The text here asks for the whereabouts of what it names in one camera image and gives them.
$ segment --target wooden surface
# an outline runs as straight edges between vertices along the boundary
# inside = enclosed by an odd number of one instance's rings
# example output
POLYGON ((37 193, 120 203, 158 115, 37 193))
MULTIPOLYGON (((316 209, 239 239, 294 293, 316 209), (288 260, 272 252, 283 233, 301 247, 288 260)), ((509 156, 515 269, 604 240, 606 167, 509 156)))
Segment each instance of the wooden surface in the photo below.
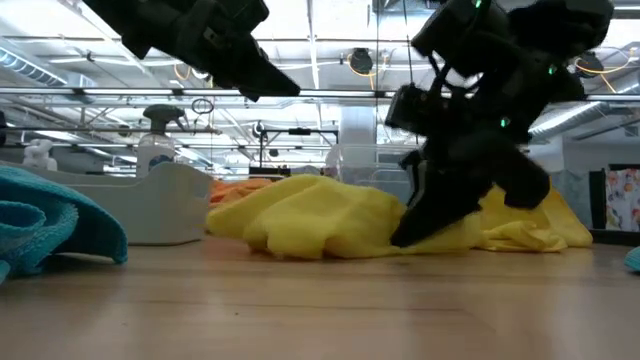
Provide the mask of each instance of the wooden surface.
POLYGON ((0 359, 640 359, 628 248, 275 261, 132 248, 0 286, 0 359))

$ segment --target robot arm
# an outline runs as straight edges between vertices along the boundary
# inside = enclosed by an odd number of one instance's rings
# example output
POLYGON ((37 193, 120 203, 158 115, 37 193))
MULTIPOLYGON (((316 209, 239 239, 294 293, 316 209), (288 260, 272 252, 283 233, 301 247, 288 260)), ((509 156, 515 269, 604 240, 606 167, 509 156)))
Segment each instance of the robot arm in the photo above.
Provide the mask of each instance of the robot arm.
POLYGON ((269 16, 263 0, 85 0, 143 59, 154 47, 247 98, 297 96, 251 36, 269 16))
POLYGON ((411 42, 436 78, 429 90, 401 87, 385 120, 428 139, 402 164, 415 186, 394 245, 479 211, 493 184, 505 190, 507 206, 542 202, 548 175, 517 145, 530 140, 529 127, 549 103, 584 99, 567 63, 603 41, 612 16, 608 0, 540 0, 508 13, 491 0, 448 0, 438 8, 411 42), (446 61, 442 69, 434 52, 446 61), (482 76, 462 88, 446 81, 450 70, 482 76))

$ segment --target poster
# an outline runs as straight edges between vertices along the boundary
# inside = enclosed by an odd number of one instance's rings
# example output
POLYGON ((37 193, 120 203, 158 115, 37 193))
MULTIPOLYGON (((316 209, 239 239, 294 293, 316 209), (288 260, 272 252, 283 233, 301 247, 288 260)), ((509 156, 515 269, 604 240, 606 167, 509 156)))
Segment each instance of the poster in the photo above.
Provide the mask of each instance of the poster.
POLYGON ((606 176, 606 229, 640 232, 640 171, 608 171, 606 176))

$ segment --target spray bottle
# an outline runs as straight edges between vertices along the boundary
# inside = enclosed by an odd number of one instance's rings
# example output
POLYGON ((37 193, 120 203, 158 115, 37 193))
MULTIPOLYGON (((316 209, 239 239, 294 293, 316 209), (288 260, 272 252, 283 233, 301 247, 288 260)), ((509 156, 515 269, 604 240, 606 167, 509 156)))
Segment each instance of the spray bottle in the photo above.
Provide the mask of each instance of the spray bottle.
POLYGON ((145 177, 154 166, 163 162, 173 162, 176 147, 173 139, 165 133, 167 124, 175 121, 184 130, 179 118, 184 110, 171 105, 151 105, 142 113, 151 120, 151 133, 143 136, 138 143, 138 163, 136 177, 145 177))

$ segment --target yellow towel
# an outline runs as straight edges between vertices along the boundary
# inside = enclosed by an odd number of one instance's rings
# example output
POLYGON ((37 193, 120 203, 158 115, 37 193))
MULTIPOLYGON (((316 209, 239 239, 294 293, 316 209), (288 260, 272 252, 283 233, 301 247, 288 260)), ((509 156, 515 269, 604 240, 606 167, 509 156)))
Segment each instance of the yellow towel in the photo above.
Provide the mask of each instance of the yellow towel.
POLYGON ((391 246, 405 205, 377 189, 299 175, 223 205, 207 216, 212 234, 244 240, 276 256, 320 259, 323 255, 368 258, 480 248, 492 251, 555 252, 587 247, 589 231, 552 190, 533 211, 504 206, 494 188, 484 210, 405 249, 391 246))

